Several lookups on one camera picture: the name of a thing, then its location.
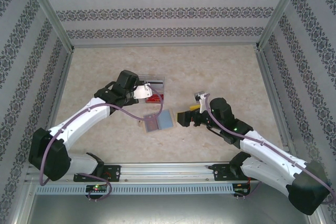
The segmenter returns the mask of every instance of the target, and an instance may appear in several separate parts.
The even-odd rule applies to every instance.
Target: patterned wallpaper
[[[336,185],[335,0],[291,0],[264,48],[298,155]],[[336,206],[323,206],[336,223]]]
[[[50,0],[75,46],[257,42],[279,0]]]
[[[32,133],[47,127],[68,53],[37,0],[0,0],[0,30],[0,223],[6,223]]]

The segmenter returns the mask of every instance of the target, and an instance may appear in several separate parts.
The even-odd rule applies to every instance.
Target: marble surface
[[[211,93],[211,99],[223,97],[235,117],[281,147],[252,46],[75,49],[56,123],[81,109],[123,69],[165,76],[164,109],[174,113],[195,104],[194,93],[198,91]],[[138,116],[159,108],[159,104],[125,107]],[[229,161],[239,153],[204,126],[177,124],[146,134],[137,120],[119,111],[89,129],[71,151],[92,152],[108,163]]]

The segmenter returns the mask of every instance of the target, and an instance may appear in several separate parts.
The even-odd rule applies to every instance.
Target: yellow object
[[[193,111],[193,110],[197,110],[197,109],[199,109],[200,107],[201,107],[200,104],[193,105],[193,106],[190,106],[190,107],[189,107],[189,110],[191,110],[191,111]]]

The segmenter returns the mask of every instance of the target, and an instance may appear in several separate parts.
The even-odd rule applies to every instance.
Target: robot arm
[[[123,70],[116,82],[111,82],[98,90],[81,110],[69,119],[52,127],[48,131],[39,128],[33,134],[32,146],[29,153],[29,162],[40,169],[43,154],[50,140],[68,122],[74,120],[64,129],[51,145],[45,162],[44,174],[55,181],[65,174],[85,173],[101,177],[103,161],[91,153],[75,155],[69,153],[73,144],[92,126],[107,118],[116,109],[109,106],[97,106],[80,116],[79,113],[98,104],[113,104],[118,107],[136,104],[139,99],[152,96],[149,84],[139,80],[138,75]]]
[[[185,127],[188,127],[190,122],[194,122],[194,126],[206,125],[209,131],[244,151],[230,162],[231,173],[235,176],[243,174],[257,179],[285,194],[290,202],[304,214],[313,214],[327,197],[329,191],[294,164],[308,170],[328,184],[323,167],[315,161],[308,163],[294,157],[271,144],[250,125],[236,119],[230,105],[224,98],[215,98],[210,102],[212,112],[210,115],[206,109],[206,96],[207,94],[204,92],[195,94],[200,108],[178,113],[179,124]],[[224,131],[211,116],[232,133],[243,137]]]

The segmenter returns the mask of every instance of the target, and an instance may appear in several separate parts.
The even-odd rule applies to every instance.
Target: floor
[[[252,46],[125,47],[75,49],[56,124],[81,109],[93,94],[127,69],[139,75],[165,76],[164,109],[186,111],[194,93],[223,97],[235,117],[281,147]],[[159,104],[125,107],[138,116]],[[176,127],[145,133],[138,121],[115,112],[92,127],[71,148],[92,152],[106,163],[229,161],[239,149],[204,126]]]

